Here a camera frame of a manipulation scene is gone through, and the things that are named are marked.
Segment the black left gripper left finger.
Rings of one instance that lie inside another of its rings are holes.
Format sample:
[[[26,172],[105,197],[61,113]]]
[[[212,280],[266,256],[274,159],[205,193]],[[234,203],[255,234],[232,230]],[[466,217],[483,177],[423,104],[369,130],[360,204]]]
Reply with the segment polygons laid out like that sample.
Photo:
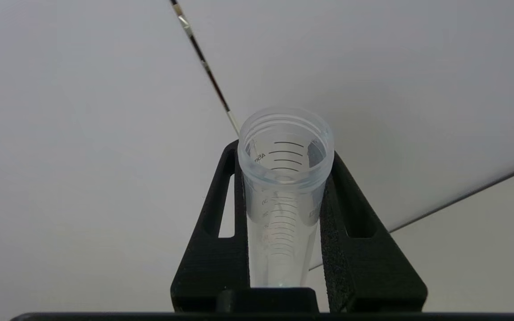
[[[214,312],[226,290],[249,288],[249,250],[244,183],[237,145],[220,157],[198,221],[170,287],[175,312]],[[220,238],[230,180],[234,180],[234,235]]]

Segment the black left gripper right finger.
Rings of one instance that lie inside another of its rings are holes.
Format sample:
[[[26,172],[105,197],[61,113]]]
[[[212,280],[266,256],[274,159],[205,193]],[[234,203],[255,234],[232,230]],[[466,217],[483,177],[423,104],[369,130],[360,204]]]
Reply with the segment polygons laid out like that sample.
[[[428,290],[353,179],[334,156],[320,211],[331,313],[419,313]]]

